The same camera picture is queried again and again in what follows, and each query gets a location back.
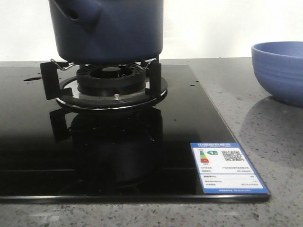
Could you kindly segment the black glass gas cooktop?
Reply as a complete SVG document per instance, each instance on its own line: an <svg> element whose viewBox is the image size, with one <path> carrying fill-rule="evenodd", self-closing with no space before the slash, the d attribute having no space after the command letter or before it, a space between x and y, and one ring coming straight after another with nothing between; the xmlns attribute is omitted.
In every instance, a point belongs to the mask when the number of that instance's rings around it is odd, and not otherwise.
<svg viewBox="0 0 303 227"><path fill-rule="evenodd" d="M258 202L257 174L238 189L202 178L211 156L246 154L187 65L164 65L167 97L130 114L69 113L46 100L38 67L0 68L0 201Z"/></svg>

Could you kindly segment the black pot support grate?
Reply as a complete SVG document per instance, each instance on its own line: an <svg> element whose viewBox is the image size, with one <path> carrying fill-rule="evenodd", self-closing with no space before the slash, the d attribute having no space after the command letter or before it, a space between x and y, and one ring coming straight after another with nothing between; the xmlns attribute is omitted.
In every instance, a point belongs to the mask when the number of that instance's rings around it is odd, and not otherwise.
<svg viewBox="0 0 303 227"><path fill-rule="evenodd" d="M145 88L127 95L91 96L78 90L76 74L66 80L59 80L58 71L67 71L75 63L51 60L40 64L46 99L56 99L57 103L72 112L81 111L123 111L156 105L168 93L168 84L161 75L161 64L156 58L141 63L101 64L106 66L135 66L145 71ZM79 64L79 69L89 65Z"/></svg>

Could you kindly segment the dark blue cooking pot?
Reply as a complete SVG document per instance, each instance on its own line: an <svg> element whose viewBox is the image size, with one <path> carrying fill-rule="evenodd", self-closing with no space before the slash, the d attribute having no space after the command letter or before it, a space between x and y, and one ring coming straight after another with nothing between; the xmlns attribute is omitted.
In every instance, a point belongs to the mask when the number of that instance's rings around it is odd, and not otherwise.
<svg viewBox="0 0 303 227"><path fill-rule="evenodd" d="M82 64L129 63L163 49L162 0L51 0L57 52Z"/></svg>

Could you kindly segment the light blue ribbed bowl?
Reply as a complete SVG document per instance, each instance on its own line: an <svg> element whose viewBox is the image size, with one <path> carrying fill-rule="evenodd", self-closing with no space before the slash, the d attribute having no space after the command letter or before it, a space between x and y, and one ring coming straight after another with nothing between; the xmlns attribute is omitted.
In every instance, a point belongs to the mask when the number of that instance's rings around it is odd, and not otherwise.
<svg viewBox="0 0 303 227"><path fill-rule="evenodd" d="M259 84L275 99L303 105L303 43L280 41L251 47L252 66Z"/></svg>

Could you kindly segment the blue white energy label sticker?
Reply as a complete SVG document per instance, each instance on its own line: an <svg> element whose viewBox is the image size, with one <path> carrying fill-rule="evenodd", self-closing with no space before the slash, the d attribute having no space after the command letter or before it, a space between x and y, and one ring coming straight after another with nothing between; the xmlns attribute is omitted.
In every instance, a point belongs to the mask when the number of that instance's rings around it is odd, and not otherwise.
<svg viewBox="0 0 303 227"><path fill-rule="evenodd" d="M238 143L191 143L197 172L206 194L269 194Z"/></svg>

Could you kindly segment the black round gas burner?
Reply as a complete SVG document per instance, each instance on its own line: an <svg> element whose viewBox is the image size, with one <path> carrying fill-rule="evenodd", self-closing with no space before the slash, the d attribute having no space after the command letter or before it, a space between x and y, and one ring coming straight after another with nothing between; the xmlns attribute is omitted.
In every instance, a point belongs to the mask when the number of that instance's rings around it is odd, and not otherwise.
<svg viewBox="0 0 303 227"><path fill-rule="evenodd" d="M127 95L145 88L146 73L135 66L89 65L77 70L78 90L91 96Z"/></svg>

